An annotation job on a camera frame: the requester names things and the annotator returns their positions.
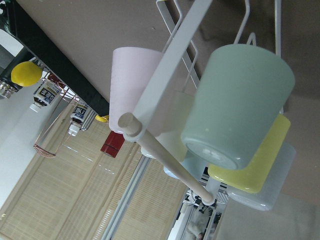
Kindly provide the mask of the light blue cup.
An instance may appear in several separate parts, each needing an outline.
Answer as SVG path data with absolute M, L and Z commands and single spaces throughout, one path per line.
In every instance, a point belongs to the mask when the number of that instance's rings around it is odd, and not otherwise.
M 208 162 L 187 151 L 184 160 L 179 162 L 198 182 L 201 180 Z

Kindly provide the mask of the cream white cup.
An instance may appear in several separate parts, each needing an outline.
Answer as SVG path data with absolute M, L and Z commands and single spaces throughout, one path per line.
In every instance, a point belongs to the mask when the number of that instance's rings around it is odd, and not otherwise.
M 185 127 L 194 97 L 182 91 L 174 91 L 160 101 L 147 130 L 179 162 L 182 162 L 187 148 L 181 134 Z

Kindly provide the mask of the green cup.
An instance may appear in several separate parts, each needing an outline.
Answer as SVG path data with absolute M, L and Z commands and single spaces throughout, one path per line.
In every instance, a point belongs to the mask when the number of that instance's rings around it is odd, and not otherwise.
M 181 140 L 205 161 L 245 168 L 295 86 L 290 66 L 264 48 L 216 49 L 200 79 Z

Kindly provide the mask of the pink cup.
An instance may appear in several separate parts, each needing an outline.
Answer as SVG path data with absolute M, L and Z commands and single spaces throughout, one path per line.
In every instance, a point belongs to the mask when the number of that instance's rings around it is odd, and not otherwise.
M 142 47 L 119 47 L 113 51 L 109 97 L 109 128 L 123 134 L 119 118 L 133 112 L 155 72 L 163 53 Z

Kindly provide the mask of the grey cup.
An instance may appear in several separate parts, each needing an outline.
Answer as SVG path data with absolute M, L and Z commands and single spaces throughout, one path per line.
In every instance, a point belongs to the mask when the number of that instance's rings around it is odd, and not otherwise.
M 291 169 L 295 156 L 295 148 L 291 144 L 284 142 L 262 189 L 258 193 L 248 193 L 233 186 L 228 186 L 226 189 L 228 196 L 236 202 L 255 210 L 272 210 Z

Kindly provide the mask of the yellow cup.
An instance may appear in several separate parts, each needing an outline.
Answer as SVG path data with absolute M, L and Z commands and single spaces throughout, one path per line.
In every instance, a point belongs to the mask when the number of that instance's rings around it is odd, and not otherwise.
M 290 120 L 279 114 L 247 167 L 240 170 L 229 170 L 210 164 L 207 171 L 209 176 L 247 193 L 260 192 L 290 126 Z

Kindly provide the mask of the red cylindrical container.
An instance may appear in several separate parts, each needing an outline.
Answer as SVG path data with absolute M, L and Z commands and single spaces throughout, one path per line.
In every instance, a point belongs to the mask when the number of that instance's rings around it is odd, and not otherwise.
M 122 134 L 111 131 L 102 145 L 100 151 L 112 158 L 116 158 L 125 139 Z

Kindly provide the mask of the yellow lemon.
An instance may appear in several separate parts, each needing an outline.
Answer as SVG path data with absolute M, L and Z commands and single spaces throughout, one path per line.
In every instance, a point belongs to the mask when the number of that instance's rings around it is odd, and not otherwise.
M 31 61 L 17 64 L 11 71 L 11 81 L 22 87 L 36 84 L 42 77 L 42 69 Z

